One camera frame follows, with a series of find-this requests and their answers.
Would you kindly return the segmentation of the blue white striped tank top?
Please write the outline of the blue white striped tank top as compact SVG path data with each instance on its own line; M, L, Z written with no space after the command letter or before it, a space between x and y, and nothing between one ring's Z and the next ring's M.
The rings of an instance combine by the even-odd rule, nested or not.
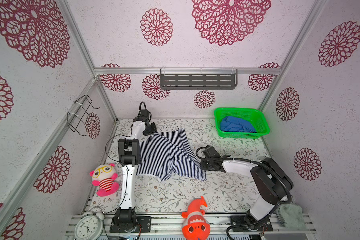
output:
M157 131L140 143L140 149L142 160L137 175L156 177L161 182L169 180L173 173L199 181L207 179L184 128Z

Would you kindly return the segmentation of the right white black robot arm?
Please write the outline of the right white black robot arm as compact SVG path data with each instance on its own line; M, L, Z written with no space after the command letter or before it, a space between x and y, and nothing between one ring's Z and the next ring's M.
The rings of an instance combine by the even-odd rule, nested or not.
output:
M202 170L240 174L253 179L260 196L246 213L248 225L268 219L281 205L292 202L290 191L294 184L272 158L253 161L221 156L212 146L198 148L196 157L201 161Z

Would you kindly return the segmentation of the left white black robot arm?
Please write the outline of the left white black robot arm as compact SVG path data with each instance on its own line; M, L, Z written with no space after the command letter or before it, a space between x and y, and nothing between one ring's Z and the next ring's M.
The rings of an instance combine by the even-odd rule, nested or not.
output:
M118 163L122 166L122 194L111 222L111 233L131 233L138 228L136 214L135 182L136 172L142 160L140 139L156 131L156 125L150 123L152 114L140 109L133 119L130 134L122 135L118 140Z

